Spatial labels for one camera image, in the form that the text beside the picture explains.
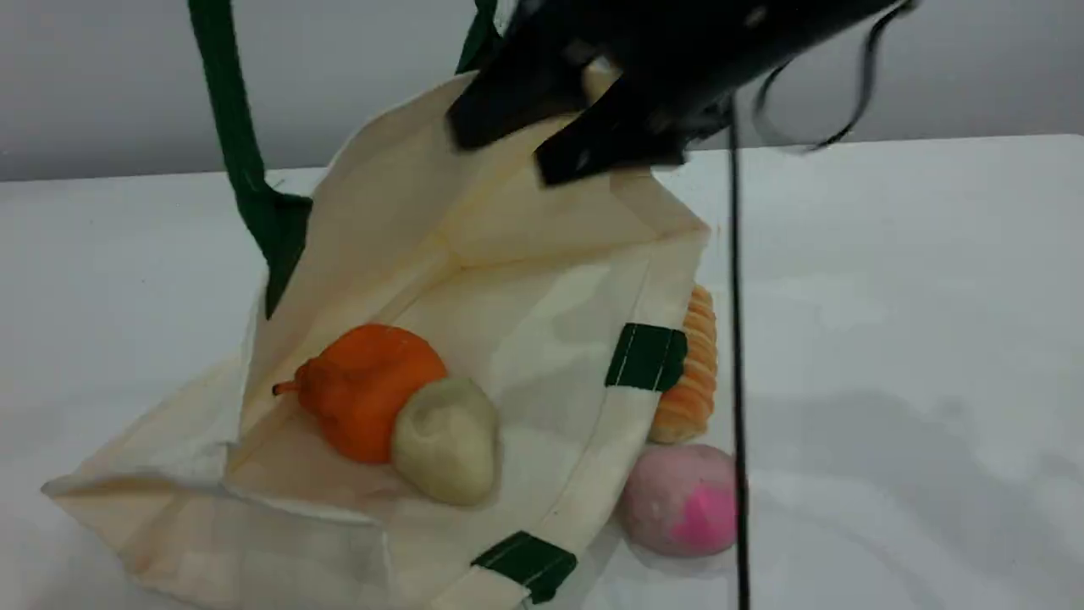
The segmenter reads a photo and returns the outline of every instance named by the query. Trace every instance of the white tabletop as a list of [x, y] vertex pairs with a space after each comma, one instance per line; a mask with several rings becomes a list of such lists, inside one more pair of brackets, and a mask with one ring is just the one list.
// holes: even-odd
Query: white tabletop
[[[1084, 139], [743, 158], [757, 610], [1080, 608]], [[721, 223], [725, 168], [660, 177]], [[37, 490], [234, 350], [260, 268], [220, 173], [0, 183], [0, 609], [178, 607]], [[733, 582], [733, 553], [610, 530], [552, 607], [725, 608]]]

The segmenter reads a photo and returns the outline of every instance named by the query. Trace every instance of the green strap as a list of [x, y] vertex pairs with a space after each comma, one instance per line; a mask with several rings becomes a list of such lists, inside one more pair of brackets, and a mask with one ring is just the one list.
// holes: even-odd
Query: green strap
[[271, 317], [305, 249], [312, 199], [267, 183], [245, 95], [230, 0], [189, 0], [215, 128], [237, 209], [268, 263], [264, 316]]
[[527, 532], [516, 532], [470, 562], [527, 587], [534, 603], [553, 599], [576, 563], [571, 553]]
[[624, 325], [606, 374], [606, 386], [666, 392], [681, 379], [686, 355], [688, 339], [680, 330]]
[[478, 12], [467, 30], [467, 38], [463, 41], [463, 51], [460, 53], [460, 63], [455, 67], [455, 74], [463, 74], [472, 69], [478, 69], [496, 50], [501, 41], [501, 35], [493, 25], [493, 17], [496, 16], [496, 0], [475, 0]]

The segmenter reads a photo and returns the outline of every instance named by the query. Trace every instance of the pink and white ball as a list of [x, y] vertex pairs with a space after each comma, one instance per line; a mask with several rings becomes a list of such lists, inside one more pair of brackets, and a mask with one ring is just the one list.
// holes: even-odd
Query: pink and white ball
[[670, 557], [707, 557], [734, 545], [734, 463], [715, 447], [649, 447], [629, 476], [617, 515], [635, 544]]

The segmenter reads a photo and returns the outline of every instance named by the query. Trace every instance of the toy croissant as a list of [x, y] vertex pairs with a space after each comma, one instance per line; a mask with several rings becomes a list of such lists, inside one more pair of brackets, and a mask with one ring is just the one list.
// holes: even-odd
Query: toy croissant
[[685, 372], [678, 385], [662, 394], [648, 439], [655, 443], [683, 443], [708, 431], [708, 418], [715, 411], [715, 312], [711, 293], [702, 285], [693, 288], [683, 324], [688, 339]]

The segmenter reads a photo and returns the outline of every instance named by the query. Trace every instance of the cream canvas bag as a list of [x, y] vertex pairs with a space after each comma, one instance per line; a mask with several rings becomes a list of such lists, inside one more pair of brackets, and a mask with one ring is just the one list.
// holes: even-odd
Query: cream canvas bag
[[[648, 170], [542, 187], [532, 152], [571, 117], [455, 151], [444, 112], [470, 78], [348, 141], [295, 264], [245, 216], [271, 270], [238, 356], [43, 488], [143, 586], [223, 609], [505, 610], [553, 597], [605, 524], [681, 374], [709, 231]], [[597, 99], [607, 79], [589, 80]], [[417, 334], [496, 404], [482, 506], [340, 457], [295, 399], [271, 395], [365, 323]]]

